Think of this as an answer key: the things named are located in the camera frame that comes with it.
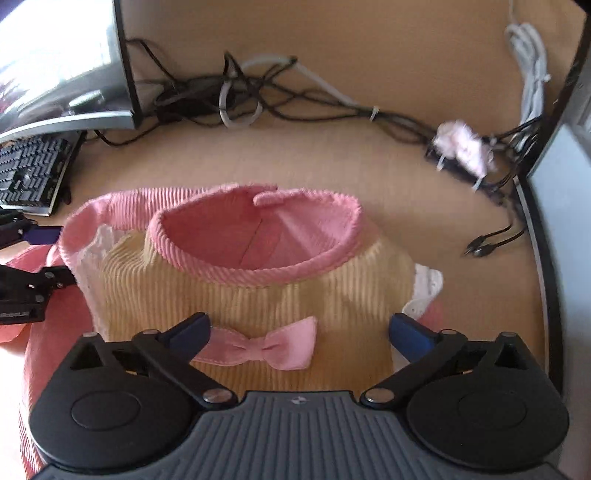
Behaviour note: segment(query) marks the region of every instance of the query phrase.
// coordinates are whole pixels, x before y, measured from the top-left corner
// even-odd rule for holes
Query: yellow corduroy fabric
[[[166,330],[195,312],[249,338],[308,316],[318,320],[309,368],[279,371],[262,361],[193,366],[242,395],[246,390],[352,390],[392,373],[388,321],[413,295],[415,264],[382,235],[328,273],[288,284],[245,287],[204,281],[170,265],[145,232],[125,235],[105,257],[98,330],[108,341]]]

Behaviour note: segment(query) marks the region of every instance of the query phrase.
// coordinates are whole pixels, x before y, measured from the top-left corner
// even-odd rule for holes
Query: wall
[[[560,90],[583,25],[571,0],[516,0],[548,48],[550,98]],[[521,76],[503,31],[505,0],[122,0],[126,34],[156,42],[180,76],[238,60],[296,55],[343,93],[433,125],[462,118],[483,134],[519,120]],[[160,77],[130,47],[137,78]]]
[[[577,480],[591,477],[591,228],[581,221],[591,204],[589,160],[570,127],[563,125],[530,176],[552,250],[562,312],[570,428],[559,466]]]

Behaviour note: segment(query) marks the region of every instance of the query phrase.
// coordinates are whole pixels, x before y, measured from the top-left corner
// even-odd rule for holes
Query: computer monitor
[[[119,0],[1,2],[0,142],[140,122]]]

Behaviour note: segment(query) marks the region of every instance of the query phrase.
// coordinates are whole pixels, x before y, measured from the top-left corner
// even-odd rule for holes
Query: metal screw
[[[371,403],[388,403],[389,401],[392,401],[394,397],[394,392],[387,388],[371,388],[365,392],[365,398]]]
[[[203,399],[207,403],[226,403],[232,396],[232,392],[225,388],[212,388],[203,393]]]

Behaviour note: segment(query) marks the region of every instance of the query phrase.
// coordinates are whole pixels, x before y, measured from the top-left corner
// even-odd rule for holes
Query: black clamp
[[[0,210],[0,248],[22,241],[53,244],[60,232],[61,226],[39,226],[20,210]],[[42,322],[54,290],[75,283],[67,267],[44,267],[30,273],[0,265],[0,325]]]
[[[30,273],[0,265],[0,325],[42,322],[53,292],[75,283],[67,267]]]
[[[209,335],[210,322],[204,313],[164,333],[145,330],[130,342],[105,343],[96,332],[84,334],[31,413],[31,433],[42,456],[67,471],[96,475],[137,471],[125,478],[147,478],[141,466],[181,450],[180,445],[203,419],[219,416],[222,421],[234,418],[225,413],[252,413],[250,394],[239,405],[231,390],[188,364],[207,344]],[[359,410],[349,420],[346,416],[335,420],[332,427],[328,422],[329,432],[322,435],[333,432],[340,438],[348,430],[346,422],[355,419],[355,431],[363,438],[360,442],[370,444],[376,438],[375,432],[369,434],[373,422],[390,413],[432,455],[461,469],[501,473],[539,465],[564,439],[569,426],[567,410],[516,333],[501,333],[493,342],[471,342],[455,330],[432,332],[396,314],[389,335],[392,345],[411,363],[365,391],[359,403],[352,395],[348,397]],[[245,424],[254,422],[255,432],[260,426],[256,422],[270,418],[267,414],[271,415],[273,405],[289,405],[285,407],[289,415],[281,417],[287,423],[279,417],[271,422],[275,429],[289,429],[293,405],[304,414],[309,401],[313,411],[334,415],[335,411],[324,411],[322,406],[342,393],[301,393],[287,402],[283,393],[261,395],[269,399],[256,407],[262,413],[252,413],[245,420]],[[319,404],[312,400],[315,395],[322,397]],[[362,430],[360,421],[365,425]],[[318,441],[313,437],[316,430],[306,431],[310,437],[305,441],[313,445]],[[282,434],[288,449],[289,434],[285,430]],[[243,442],[246,433],[241,435]],[[256,443],[258,437],[249,438]],[[295,439],[295,444],[302,445]],[[220,449],[212,455],[226,462],[229,457],[222,453],[229,455],[230,450]],[[200,451],[191,455],[202,456]],[[308,451],[301,446],[297,450],[298,455]],[[50,473],[44,478],[55,478]]]
[[[177,445],[195,416],[235,406],[233,392],[187,363],[210,330],[208,316],[197,313],[168,332],[145,330],[130,342],[85,333],[31,413],[41,454],[74,470],[142,465]]]

